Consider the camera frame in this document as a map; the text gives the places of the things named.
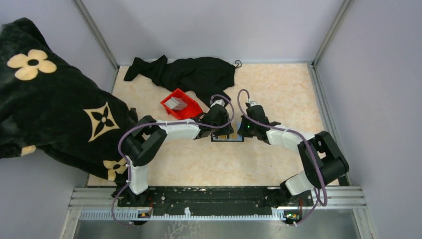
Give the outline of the black leather card holder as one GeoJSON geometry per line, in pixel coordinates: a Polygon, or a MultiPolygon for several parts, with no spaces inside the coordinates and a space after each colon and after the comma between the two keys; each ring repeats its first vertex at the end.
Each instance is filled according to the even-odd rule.
{"type": "Polygon", "coordinates": [[[238,130],[240,129],[240,122],[232,123],[231,126],[234,129],[234,133],[227,134],[227,135],[220,135],[215,136],[214,134],[211,135],[211,142],[244,142],[244,137],[238,134],[238,130]]]}

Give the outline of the red plastic bin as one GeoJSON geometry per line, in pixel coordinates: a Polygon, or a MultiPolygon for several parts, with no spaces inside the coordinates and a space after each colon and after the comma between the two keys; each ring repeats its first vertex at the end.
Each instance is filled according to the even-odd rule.
{"type": "Polygon", "coordinates": [[[177,120],[196,117],[203,112],[199,103],[179,88],[175,89],[160,103],[165,108],[167,114],[172,115],[177,120]]]}

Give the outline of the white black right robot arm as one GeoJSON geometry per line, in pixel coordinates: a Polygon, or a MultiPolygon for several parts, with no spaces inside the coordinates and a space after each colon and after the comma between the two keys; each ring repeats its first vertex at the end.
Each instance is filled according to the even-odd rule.
{"type": "Polygon", "coordinates": [[[349,171],[349,164],[330,133],[300,133],[269,122],[260,104],[247,103],[238,133],[299,155],[303,170],[280,185],[280,198],[286,205],[298,201],[302,192],[322,189],[349,171]]]}

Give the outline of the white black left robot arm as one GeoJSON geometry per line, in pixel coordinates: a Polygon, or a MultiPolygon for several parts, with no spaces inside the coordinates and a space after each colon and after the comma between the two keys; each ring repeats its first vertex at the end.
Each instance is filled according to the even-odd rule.
{"type": "Polygon", "coordinates": [[[149,200],[148,167],[162,144],[179,139],[202,139],[219,131],[229,130],[231,121],[226,107],[214,103],[201,117],[185,120],[155,120],[144,116],[125,133],[118,143],[118,151],[128,167],[128,178],[124,189],[131,190],[129,198],[137,206],[149,200]]]}

